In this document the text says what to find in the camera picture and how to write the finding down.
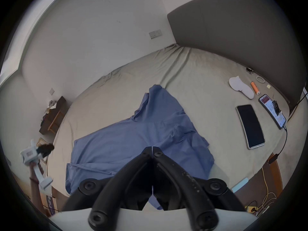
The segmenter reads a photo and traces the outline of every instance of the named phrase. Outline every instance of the beige bed sheet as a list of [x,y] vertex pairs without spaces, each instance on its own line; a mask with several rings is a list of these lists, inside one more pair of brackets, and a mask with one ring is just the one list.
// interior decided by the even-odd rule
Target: beige bed sheet
[[[255,81],[261,94],[250,100],[229,86],[239,75]],[[256,82],[256,74],[229,59],[206,51],[172,45],[129,63],[102,77],[71,105],[56,135],[55,149],[48,158],[47,173],[52,186],[65,190],[66,164],[71,161],[74,141],[103,127],[129,118],[138,109],[144,93],[160,84],[174,96],[190,117],[198,133],[209,142],[215,164],[211,178],[223,179],[233,187],[256,174],[278,144],[279,130],[258,102],[262,94],[277,100],[285,117],[289,108],[284,98],[267,82]],[[251,104],[261,124],[265,145],[248,150],[236,106]]]

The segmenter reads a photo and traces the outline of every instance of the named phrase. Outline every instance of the headboard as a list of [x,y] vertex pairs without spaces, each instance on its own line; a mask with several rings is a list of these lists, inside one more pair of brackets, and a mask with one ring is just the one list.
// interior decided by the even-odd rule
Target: headboard
[[298,102],[306,67],[292,26],[274,0],[193,0],[167,17],[177,44],[250,67],[289,107]]

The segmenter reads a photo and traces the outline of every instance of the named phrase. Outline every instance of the phone screen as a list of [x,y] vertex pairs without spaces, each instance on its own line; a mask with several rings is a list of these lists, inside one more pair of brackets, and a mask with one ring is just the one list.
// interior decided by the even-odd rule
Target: phone screen
[[256,148],[265,143],[263,132],[250,104],[237,106],[240,115],[244,132],[246,133],[247,143],[249,148]]

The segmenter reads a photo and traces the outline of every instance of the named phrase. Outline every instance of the bed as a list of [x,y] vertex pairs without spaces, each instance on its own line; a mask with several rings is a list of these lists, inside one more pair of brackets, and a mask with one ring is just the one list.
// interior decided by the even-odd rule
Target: bed
[[[198,133],[209,142],[215,164],[210,178],[224,180],[233,187],[256,174],[271,155],[284,130],[278,129],[258,98],[267,94],[277,100],[285,117],[289,106],[267,82],[257,84],[261,95],[252,100],[229,86],[229,78],[239,75],[250,84],[256,74],[232,60],[200,49],[171,45],[153,52],[102,77],[71,105],[48,158],[47,174],[52,186],[65,190],[66,164],[70,163],[73,143],[103,127],[129,118],[138,109],[144,93],[159,84],[175,97]],[[248,150],[235,107],[251,104],[265,136],[265,145]]]
[[[167,15],[175,45],[153,52],[102,77],[71,105],[54,141],[47,175],[64,195],[73,143],[138,109],[144,93],[159,84],[177,99],[214,156],[210,178],[231,188],[256,174],[284,140],[284,130],[260,105],[267,94],[283,115],[298,102],[306,66],[290,22],[274,0],[193,0]],[[249,74],[246,67],[255,72]],[[256,82],[257,74],[265,79]],[[257,84],[252,100],[229,86],[239,76]],[[265,145],[248,150],[236,106],[251,104]]]

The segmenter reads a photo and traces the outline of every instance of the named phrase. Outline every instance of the blue cloth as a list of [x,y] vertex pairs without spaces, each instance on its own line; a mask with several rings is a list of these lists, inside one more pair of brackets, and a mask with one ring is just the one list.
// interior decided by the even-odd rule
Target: blue cloth
[[[147,146],[159,147],[190,175],[208,179],[214,163],[208,145],[177,100],[154,85],[132,117],[74,141],[65,188],[71,194],[84,179],[115,175]],[[153,196],[149,202],[159,207]]]

